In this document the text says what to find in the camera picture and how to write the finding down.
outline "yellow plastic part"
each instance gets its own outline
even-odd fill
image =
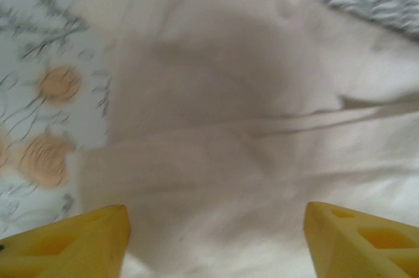
[[[123,205],[0,240],[0,278],[117,278],[130,235]]]
[[[419,228],[312,202],[304,232],[318,278],[419,278]]]

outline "yellow 3d-printed part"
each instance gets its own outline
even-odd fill
[[[304,232],[318,278],[419,278],[419,228],[312,202]]]
[[[130,235],[108,206],[0,240],[0,278],[117,278]]]

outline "patterned bedsheet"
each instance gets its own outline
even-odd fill
[[[419,33],[419,0],[323,0]],[[65,156],[104,144],[111,77],[72,0],[0,0],[0,237],[65,217]]]

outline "white cloth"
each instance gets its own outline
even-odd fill
[[[415,44],[314,0],[127,2],[90,19],[116,42],[109,144],[68,161],[83,211],[128,207],[124,278],[314,277],[313,200],[419,226],[418,103],[280,117],[415,93]]]

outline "orange circle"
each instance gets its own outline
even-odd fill
[[[65,157],[75,144],[62,136],[41,134],[25,146],[19,169],[44,187],[55,187],[68,181]]]
[[[74,67],[62,65],[47,72],[39,81],[39,96],[47,103],[63,104],[80,90],[81,77]]]

